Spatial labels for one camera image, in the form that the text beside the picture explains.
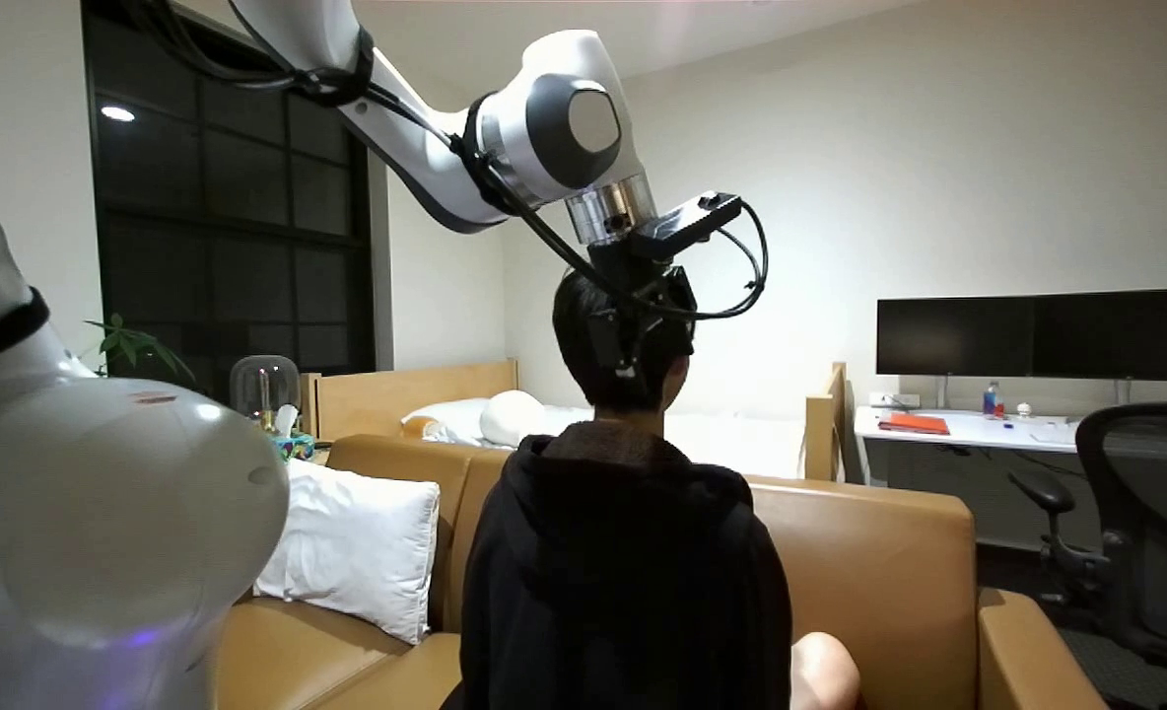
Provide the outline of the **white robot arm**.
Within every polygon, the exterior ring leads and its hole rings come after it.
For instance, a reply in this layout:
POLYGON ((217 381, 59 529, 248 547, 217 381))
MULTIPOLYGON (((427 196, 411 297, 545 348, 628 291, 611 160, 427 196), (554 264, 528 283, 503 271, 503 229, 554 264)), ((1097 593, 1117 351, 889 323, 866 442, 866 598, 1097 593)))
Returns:
MULTIPOLYGON (((349 0, 228 5, 270 79, 340 112, 432 222, 478 234, 560 203, 564 259, 649 304, 659 208, 594 30, 553 30, 503 87, 439 112, 349 0)), ((210 710, 211 640, 285 514, 266 433, 184 388, 84 371, 0 229, 0 710, 210 710)))

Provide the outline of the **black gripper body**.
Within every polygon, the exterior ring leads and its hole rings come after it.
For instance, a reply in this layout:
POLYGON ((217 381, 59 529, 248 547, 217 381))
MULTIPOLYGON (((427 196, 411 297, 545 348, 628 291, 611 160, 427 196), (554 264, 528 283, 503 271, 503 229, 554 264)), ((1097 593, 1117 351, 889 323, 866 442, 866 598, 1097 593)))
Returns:
POLYGON ((659 249, 617 241, 590 251, 586 334, 594 362, 617 381, 649 368, 649 351, 695 351, 696 298, 691 275, 659 249))

